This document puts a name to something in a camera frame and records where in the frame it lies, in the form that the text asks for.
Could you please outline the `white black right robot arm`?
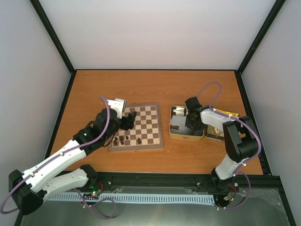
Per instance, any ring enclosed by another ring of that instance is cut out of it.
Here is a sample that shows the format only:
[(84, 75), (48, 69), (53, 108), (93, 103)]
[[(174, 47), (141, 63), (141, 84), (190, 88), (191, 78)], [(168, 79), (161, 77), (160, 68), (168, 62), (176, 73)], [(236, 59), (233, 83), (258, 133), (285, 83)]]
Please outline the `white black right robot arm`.
[(211, 186), (220, 191), (231, 181), (237, 170), (261, 152), (261, 141), (249, 116), (237, 117), (223, 113), (211, 106), (203, 106), (197, 97), (185, 101), (185, 126), (192, 130), (204, 130), (206, 125), (219, 129), (224, 134), (226, 155), (211, 172)]

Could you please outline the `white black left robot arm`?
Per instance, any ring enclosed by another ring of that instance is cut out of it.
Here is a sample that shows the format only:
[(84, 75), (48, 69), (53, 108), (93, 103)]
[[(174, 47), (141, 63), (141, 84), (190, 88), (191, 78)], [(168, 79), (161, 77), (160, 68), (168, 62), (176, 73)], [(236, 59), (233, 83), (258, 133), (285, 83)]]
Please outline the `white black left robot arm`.
[(121, 110), (105, 108), (56, 153), (23, 172), (12, 171), (8, 176), (8, 190), (17, 210), (22, 215), (29, 215), (59, 193), (80, 187), (94, 189), (98, 174), (89, 164), (62, 176), (59, 173), (104, 147), (119, 129), (132, 129), (136, 114), (132, 111), (124, 116)]

